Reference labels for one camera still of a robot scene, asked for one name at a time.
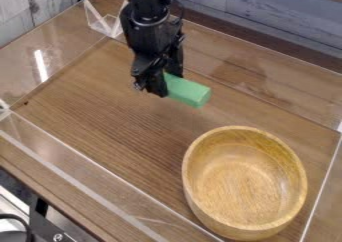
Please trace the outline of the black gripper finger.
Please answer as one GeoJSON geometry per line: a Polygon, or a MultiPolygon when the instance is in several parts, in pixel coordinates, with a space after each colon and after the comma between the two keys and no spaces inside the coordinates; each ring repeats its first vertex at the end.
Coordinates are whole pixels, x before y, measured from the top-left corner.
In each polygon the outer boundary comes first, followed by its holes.
{"type": "Polygon", "coordinates": [[[168,96],[167,83],[160,68],[134,69],[132,77],[135,78],[134,86],[138,90],[146,90],[159,97],[168,96]]]}
{"type": "Polygon", "coordinates": [[[170,46],[166,72],[183,77],[183,46],[170,46]]]}

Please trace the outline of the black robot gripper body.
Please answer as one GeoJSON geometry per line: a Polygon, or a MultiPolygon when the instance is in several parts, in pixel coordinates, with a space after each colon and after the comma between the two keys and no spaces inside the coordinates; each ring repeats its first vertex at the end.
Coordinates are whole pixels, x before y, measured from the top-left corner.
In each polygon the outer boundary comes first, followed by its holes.
{"type": "Polygon", "coordinates": [[[180,18],[168,20],[170,13],[156,22],[143,23],[135,17],[134,5],[128,4],[120,13],[120,22],[127,45],[134,52],[134,69],[160,68],[166,71],[168,48],[183,46],[184,34],[180,18]]]}

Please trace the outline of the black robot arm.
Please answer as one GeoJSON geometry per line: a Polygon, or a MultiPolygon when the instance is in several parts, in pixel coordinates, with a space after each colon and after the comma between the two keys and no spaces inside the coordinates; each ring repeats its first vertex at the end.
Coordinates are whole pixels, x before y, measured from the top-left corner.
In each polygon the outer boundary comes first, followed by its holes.
{"type": "Polygon", "coordinates": [[[134,52],[131,76],[135,87],[168,96],[164,74],[183,77],[183,16],[170,19],[174,0],[128,0],[119,18],[134,52]]]}

